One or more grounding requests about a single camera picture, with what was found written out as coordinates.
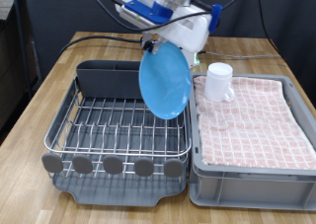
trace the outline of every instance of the white cup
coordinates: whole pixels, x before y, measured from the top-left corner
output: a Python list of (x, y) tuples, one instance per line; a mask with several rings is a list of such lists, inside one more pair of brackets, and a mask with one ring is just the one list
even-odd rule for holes
[(225, 63), (212, 63), (208, 66), (204, 96), (215, 102), (231, 102), (235, 99), (231, 88), (233, 68)]

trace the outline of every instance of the gray storage bin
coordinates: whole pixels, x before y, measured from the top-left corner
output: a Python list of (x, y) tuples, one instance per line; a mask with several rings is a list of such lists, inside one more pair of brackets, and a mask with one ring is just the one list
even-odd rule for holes
[[(193, 73), (193, 78), (206, 73)], [(285, 76), (235, 74), (281, 81), (285, 99), (311, 144), (316, 144), (316, 123), (292, 82)], [(206, 165), (201, 161), (194, 85), (190, 97), (192, 122), (191, 201), (201, 206), (316, 210), (316, 171), (243, 168)]]

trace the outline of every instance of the wooden tabletop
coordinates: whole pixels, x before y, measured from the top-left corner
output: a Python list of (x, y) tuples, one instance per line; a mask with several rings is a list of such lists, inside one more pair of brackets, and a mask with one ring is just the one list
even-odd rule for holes
[[(140, 39), (140, 35), (77, 33), (73, 39), (107, 35)], [(210, 37), (205, 50), (225, 54), (275, 54), (266, 39)], [(0, 148), (0, 223), (316, 223), (316, 213), (242, 208), (199, 207), (187, 188), (162, 198), (155, 207), (77, 204), (72, 195), (58, 191), (42, 166), (44, 136), (59, 109), (76, 66), (88, 59), (140, 60), (139, 44), (90, 39), (69, 47), (58, 59), (34, 98)], [(282, 74), (294, 83), (307, 107), (315, 108), (292, 72), (279, 57), (232, 59), (204, 54), (200, 66), (226, 62), (236, 73)]]

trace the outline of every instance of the mug handle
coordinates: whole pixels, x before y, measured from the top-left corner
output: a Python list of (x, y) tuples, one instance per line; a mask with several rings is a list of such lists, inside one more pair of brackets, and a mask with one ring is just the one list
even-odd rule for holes
[(229, 102), (231, 102), (231, 101), (233, 101), (235, 99), (235, 92), (231, 88), (231, 84), (230, 83), (227, 85), (227, 90), (226, 91), (228, 91), (228, 92), (225, 93), (224, 99), (225, 99), (226, 102), (229, 103)]

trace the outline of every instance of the pink checkered towel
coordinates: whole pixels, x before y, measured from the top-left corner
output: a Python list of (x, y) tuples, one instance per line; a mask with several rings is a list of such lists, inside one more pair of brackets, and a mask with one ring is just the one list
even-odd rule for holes
[(287, 106), (281, 82), (233, 78), (236, 99), (216, 103), (203, 96), (205, 80), (194, 79), (205, 164), (316, 169), (316, 152)]

